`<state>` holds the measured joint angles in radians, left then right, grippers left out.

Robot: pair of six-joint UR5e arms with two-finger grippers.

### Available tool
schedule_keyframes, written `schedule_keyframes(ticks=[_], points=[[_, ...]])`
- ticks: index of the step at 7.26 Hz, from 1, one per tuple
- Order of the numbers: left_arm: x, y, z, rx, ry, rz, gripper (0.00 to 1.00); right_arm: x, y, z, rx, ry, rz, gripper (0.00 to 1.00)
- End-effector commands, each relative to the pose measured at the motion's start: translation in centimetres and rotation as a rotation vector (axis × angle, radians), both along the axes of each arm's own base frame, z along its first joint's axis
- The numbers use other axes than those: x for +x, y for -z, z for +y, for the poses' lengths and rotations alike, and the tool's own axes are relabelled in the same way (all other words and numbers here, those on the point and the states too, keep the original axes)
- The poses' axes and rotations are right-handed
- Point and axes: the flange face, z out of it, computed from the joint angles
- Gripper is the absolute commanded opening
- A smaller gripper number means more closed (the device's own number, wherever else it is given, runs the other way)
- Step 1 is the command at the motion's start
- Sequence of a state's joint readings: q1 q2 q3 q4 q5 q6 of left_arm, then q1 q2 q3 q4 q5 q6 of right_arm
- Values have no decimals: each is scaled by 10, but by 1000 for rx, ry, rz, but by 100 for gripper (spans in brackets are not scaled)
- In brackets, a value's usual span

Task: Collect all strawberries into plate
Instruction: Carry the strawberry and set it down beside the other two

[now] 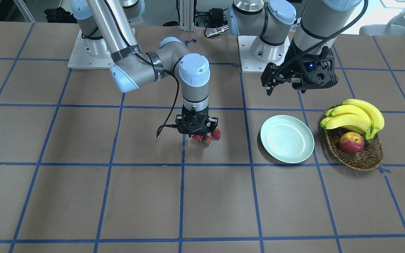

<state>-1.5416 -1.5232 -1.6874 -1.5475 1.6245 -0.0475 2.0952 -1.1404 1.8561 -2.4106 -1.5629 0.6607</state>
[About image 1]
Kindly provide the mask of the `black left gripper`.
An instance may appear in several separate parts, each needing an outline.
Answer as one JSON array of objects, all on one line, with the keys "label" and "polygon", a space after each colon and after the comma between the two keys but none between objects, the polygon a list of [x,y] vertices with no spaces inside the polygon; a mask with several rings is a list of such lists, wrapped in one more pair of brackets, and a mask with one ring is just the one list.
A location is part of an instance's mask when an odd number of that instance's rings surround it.
[{"label": "black left gripper", "polygon": [[328,89],[338,83],[335,74],[335,59],[331,48],[322,46],[319,54],[307,53],[282,71],[275,63],[268,63],[261,75],[261,84],[271,96],[273,89],[283,80],[291,82],[292,88],[305,93],[307,90]]}]

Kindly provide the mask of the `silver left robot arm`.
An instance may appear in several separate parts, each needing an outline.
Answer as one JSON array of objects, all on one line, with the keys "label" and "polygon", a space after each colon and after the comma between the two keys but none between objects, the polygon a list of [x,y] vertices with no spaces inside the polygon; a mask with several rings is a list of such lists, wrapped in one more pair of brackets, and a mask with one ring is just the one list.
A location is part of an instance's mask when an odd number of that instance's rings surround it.
[{"label": "silver left robot arm", "polygon": [[266,64],[261,84],[291,83],[302,93],[338,83],[332,45],[365,13],[366,0],[308,0],[301,16],[287,0],[234,0],[227,8],[229,33],[254,36],[251,53]]}]

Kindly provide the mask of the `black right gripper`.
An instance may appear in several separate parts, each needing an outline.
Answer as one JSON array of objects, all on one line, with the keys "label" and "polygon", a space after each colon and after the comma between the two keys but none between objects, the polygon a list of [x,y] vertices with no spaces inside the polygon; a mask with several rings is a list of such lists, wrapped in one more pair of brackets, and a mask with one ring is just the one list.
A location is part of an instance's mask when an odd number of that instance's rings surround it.
[{"label": "black right gripper", "polygon": [[208,117],[205,114],[178,114],[175,117],[175,123],[181,134],[189,136],[207,136],[212,133],[218,126],[217,117]]}]

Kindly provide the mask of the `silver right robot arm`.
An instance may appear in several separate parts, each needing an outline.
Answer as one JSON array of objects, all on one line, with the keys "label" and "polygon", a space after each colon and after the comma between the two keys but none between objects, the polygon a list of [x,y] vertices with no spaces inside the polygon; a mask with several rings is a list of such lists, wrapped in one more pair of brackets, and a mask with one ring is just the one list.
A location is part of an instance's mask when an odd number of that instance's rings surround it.
[{"label": "silver right robot arm", "polygon": [[182,113],[175,124],[164,122],[156,131],[174,128],[189,136],[206,136],[218,125],[209,117],[210,66],[207,58],[191,53],[175,37],[164,38],[157,50],[143,53],[129,19],[141,16],[143,0],[73,0],[72,13],[80,26],[81,37],[91,54],[109,56],[111,77],[122,93],[158,82],[167,76],[182,90]]}]

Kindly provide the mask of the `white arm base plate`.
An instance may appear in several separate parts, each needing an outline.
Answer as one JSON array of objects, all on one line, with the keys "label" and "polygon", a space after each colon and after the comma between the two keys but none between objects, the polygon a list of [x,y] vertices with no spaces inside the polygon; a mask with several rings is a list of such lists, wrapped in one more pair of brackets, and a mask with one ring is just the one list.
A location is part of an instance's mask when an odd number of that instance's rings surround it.
[{"label": "white arm base plate", "polygon": [[258,36],[239,36],[237,40],[242,73],[261,74],[270,62],[282,64],[290,45],[288,37],[278,46],[267,45]]},{"label": "white arm base plate", "polygon": [[92,34],[94,30],[95,28],[85,29],[91,34],[91,38],[87,38],[84,37],[82,29],[80,29],[69,59],[68,67],[70,69],[114,69],[115,64],[111,58],[111,51],[102,35],[98,36],[99,30],[96,31],[96,34]]}]

